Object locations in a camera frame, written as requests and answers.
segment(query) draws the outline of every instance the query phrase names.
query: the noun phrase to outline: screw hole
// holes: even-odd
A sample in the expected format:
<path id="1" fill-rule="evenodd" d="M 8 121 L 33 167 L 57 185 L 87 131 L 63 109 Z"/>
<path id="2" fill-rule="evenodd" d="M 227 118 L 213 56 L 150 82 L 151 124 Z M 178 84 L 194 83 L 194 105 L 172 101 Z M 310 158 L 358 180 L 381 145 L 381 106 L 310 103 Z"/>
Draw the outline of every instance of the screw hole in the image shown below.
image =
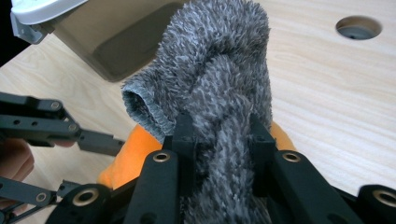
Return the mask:
<path id="1" fill-rule="evenodd" d="M 299 156 L 297 156 L 294 153 L 288 152 L 288 153 L 284 153 L 282 155 L 283 159 L 287 160 L 287 161 L 291 161 L 291 162 L 299 162 L 301 159 Z"/>
<path id="2" fill-rule="evenodd" d="M 373 191 L 373 194 L 375 198 L 381 203 L 391 207 L 396 207 L 396 194 L 382 189 L 377 189 Z"/>
<path id="3" fill-rule="evenodd" d="M 37 196 L 35 197 L 35 200 L 36 200 L 38 203 L 42 203 L 42 202 L 44 202 L 44 200 L 46 200 L 46 198 L 47 198 L 47 194 L 46 194 L 46 193 L 39 193 L 39 194 L 37 194 Z"/>
<path id="4" fill-rule="evenodd" d="M 153 159 L 154 159 L 156 162 L 164 162 L 164 161 L 168 161 L 168 160 L 170 159 L 170 155 L 168 155 L 168 154 L 166 154 L 166 153 L 163 153 L 163 152 L 160 152 L 160 153 L 156 154 L 156 155 L 153 157 Z"/>
<path id="5" fill-rule="evenodd" d="M 55 110 L 55 109 L 58 109 L 58 107 L 59 107 L 60 105 L 61 105 L 61 104 L 59 104 L 59 102 L 54 101 L 54 102 L 52 102 L 52 104 L 50 105 L 50 108 L 53 109 L 53 110 Z"/>
<path id="6" fill-rule="evenodd" d="M 73 198 L 73 205 L 85 206 L 93 203 L 99 197 L 98 189 L 84 189 Z"/>
<path id="7" fill-rule="evenodd" d="M 77 129 L 77 124 L 70 124 L 69 125 L 69 132 L 74 132 Z"/>

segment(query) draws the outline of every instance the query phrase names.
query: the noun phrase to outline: gray fuzzy sock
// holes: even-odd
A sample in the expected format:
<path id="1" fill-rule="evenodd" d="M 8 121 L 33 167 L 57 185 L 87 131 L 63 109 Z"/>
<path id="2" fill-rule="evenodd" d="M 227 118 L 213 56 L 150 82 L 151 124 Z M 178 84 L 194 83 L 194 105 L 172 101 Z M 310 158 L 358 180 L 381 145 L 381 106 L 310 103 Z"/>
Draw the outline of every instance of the gray fuzzy sock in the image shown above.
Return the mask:
<path id="1" fill-rule="evenodd" d="M 163 34 L 157 58 L 122 87 L 130 116 L 160 142 L 187 110 L 202 184 L 183 199 L 186 223 L 269 223 L 252 195 L 249 118 L 269 130 L 271 90 L 265 61 L 269 28 L 260 5 L 244 0 L 185 4 Z"/>

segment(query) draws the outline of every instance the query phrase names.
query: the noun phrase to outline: wooden surface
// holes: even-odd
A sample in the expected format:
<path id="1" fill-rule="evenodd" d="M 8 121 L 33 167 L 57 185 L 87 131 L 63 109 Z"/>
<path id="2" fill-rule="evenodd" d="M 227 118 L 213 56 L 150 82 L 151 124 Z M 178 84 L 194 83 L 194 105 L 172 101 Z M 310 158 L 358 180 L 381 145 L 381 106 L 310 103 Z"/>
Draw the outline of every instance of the wooden surface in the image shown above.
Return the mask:
<path id="1" fill-rule="evenodd" d="M 356 194 L 381 184 L 396 189 L 396 3 L 259 1 L 268 12 L 267 50 L 274 119 L 297 149 L 337 188 Z M 336 33 L 347 16 L 378 20 L 382 33 L 356 41 Z M 0 90 L 61 100 L 83 128 L 126 139 L 135 126 L 109 83 L 49 35 L 0 68 Z M 71 148 L 33 148 L 25 182 L 57 189 L 63 179 L 95 182 L 111 157 Z M 50 209 L 24 223 L 43 223 Z"/>

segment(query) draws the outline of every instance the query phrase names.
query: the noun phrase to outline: table hole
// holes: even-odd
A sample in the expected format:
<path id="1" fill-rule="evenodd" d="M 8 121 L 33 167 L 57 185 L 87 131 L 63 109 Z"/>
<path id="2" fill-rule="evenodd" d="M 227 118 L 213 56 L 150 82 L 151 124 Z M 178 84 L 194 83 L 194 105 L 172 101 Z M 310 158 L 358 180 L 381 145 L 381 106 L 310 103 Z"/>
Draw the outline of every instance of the table hole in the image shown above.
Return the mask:
<path id="1" fill-rule="evenodd" d="M 337 32 L 349 39 L 371 39 L 382 32 L 382 25 L 375 19 L 365 16 L 350 16 L 341 19 L 335 25 Z"/>

